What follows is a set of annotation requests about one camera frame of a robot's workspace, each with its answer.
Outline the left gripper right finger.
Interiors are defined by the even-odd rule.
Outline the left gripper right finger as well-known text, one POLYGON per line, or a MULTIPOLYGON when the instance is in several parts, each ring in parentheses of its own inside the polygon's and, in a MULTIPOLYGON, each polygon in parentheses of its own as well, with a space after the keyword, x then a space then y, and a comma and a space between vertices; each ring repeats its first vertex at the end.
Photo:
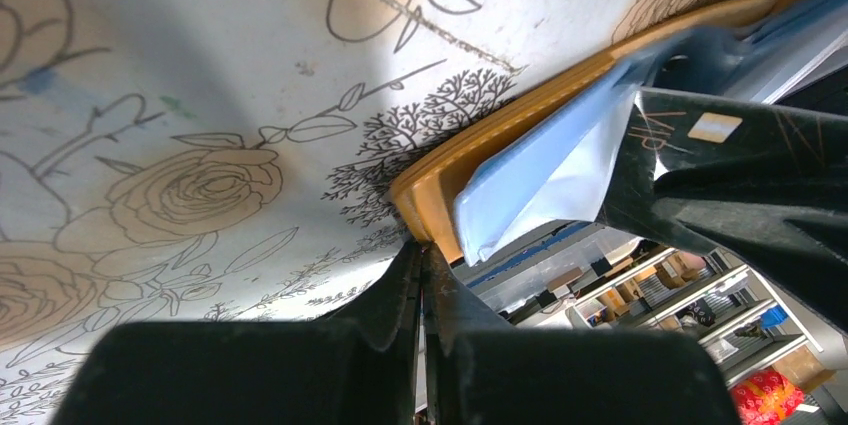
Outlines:
POLYGON ((736 424, 724 377, 674 331, 521 328, 424 249, 427 413, 435 424, 736 424))

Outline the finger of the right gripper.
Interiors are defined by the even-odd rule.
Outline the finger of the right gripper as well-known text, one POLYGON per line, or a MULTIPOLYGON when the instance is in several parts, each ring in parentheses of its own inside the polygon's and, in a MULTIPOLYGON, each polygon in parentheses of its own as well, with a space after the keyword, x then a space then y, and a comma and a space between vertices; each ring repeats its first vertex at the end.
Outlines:
POLYGON ((847 169, 806 176, 666 175, 657 204, 732 252, 841 332, 847 330, 847 169))

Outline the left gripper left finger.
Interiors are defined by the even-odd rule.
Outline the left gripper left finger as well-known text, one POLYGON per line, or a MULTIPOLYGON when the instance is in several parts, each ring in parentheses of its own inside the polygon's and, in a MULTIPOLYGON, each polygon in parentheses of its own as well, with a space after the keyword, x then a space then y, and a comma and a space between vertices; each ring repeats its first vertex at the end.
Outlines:
POLYGON ((409 424, 421 246, 311 321, 132 322, 95 345, 57 424, 409 424))

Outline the orange leather card holder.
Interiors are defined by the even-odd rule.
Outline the orange leather card holder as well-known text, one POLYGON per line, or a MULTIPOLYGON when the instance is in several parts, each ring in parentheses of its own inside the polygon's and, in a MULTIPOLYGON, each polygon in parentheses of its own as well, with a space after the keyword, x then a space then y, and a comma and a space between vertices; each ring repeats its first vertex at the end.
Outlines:
POLYGON ((392 183, 413 236, 477 264, 592 222, 644 88, 772 103, 847 35, 847 0, 634 0, 610 45, 429 152, 392 183))

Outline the floral patterned table mat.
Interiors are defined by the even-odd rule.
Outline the floral patterned table mat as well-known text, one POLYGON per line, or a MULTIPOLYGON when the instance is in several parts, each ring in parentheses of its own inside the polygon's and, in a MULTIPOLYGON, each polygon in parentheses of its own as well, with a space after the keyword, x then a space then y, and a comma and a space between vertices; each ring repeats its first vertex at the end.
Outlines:
POLYGON ((148 320, 308 320, 405 231, 395 177, 724 0, 1 0, 1 420, 148 320))

